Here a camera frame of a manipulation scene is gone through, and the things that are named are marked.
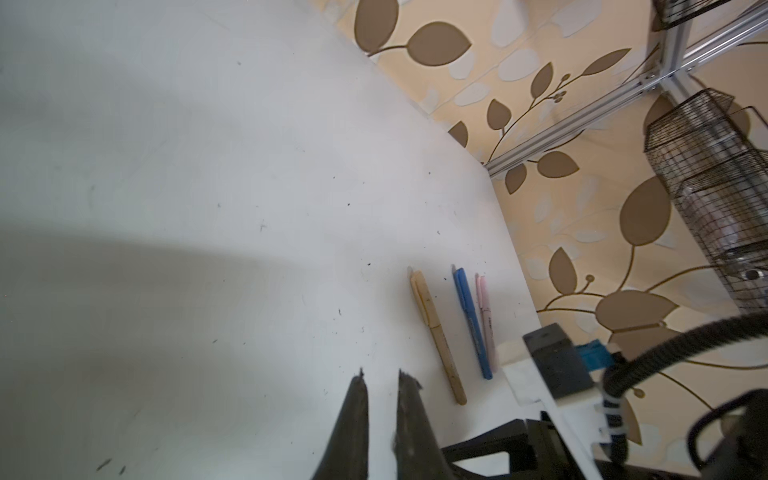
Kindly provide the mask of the pink pen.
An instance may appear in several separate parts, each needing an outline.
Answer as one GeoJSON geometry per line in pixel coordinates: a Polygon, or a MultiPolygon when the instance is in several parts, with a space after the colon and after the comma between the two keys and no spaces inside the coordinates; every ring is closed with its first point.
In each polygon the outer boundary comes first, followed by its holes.
{"type": "Polygon", "coordinates": [[[476,291],[478,294],[478,305],[481,314],[485,348],[489,366],[492,373],[498,371],[498,356],[494,340],[492,312],[488,295],[486,278],[482,275],[475,275],[476,291]]]}

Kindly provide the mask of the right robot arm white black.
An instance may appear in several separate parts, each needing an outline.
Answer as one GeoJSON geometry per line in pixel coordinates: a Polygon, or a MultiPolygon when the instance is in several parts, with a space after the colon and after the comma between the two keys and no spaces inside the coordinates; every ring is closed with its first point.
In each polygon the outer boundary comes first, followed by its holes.
{"type": "MultiPolygon", "coordinates": [[[[533,419],[540,402],[521,404],[503,375],[491,381],[466,375],[467,405],[432,395],[429,418],[440,445],[447,446],[507,421],[533,419]]],[[[750,389],[767,385],[767,341],[731,344],[669,367],[628,394],[631,408],[629,464],[672,472],[694,471],[684,436],[710,409],[750,389]]]]}

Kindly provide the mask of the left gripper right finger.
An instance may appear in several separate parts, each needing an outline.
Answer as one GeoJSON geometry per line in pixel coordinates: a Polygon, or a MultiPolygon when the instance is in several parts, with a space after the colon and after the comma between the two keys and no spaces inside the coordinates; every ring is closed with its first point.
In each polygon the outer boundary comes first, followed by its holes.
{"type": "Polygon", "coordinates": [[[421,384],[400,370],[396,431],[393,452],[397,478],[453,479],[454,475],[437,443],[421,400],[421,384]]]}

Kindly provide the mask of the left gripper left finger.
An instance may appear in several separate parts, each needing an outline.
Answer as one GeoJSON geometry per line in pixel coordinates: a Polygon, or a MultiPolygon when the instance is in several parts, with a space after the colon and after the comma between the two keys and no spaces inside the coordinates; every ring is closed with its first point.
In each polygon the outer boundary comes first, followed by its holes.
{"type": "Polygon", "coordinates": [[[367,479],[369,398],[363,370],[349,384],[313,479],[367,479]]]}

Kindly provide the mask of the beige pen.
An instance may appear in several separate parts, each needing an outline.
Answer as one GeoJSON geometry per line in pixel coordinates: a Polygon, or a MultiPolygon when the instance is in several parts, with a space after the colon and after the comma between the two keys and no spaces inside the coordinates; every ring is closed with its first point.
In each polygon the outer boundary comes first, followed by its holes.
{"type": "Polygon", "coordinates": [[[432,336],[432,340],[435,344],[454,399],[457,404],[464,406],[468,401],[467,395],[461,382],[426,278],[420,270],[414,270],[409,273],[409,282],[422,319],[432,336]]]}

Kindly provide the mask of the blue pen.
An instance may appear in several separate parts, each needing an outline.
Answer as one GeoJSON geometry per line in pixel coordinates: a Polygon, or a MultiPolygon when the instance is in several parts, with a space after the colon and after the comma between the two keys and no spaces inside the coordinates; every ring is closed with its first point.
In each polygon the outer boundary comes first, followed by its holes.
{"type": "Polygon", "coordinates": [[[457,290],[457,295],[461,305],[461,309],[467,320],[468,328],[470,331],[471,339],[473,342],[475,354],[478,359],[478,363],[481,369],[482,377],[485,380],[491,380],[493,378],[488,354],[483,341],[482,331],[478,316],[475,310],[474,301],[469,283],[467,280],[466,272],[463,268],[456,268],[452,272],[454,284],[457,290]]]}

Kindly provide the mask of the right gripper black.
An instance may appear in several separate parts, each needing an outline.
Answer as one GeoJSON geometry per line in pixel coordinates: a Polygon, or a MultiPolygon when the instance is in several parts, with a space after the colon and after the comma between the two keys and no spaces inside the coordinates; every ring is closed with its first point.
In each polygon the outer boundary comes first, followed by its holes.
{"type": "Polygon", "coordinates": [[[456,479],[584,479],[546,413],[540,420],[513,420],[469,440],[441,449],[456,479]],[[483,475],[459,461],[506,454],[508,472],[483,475]]]}

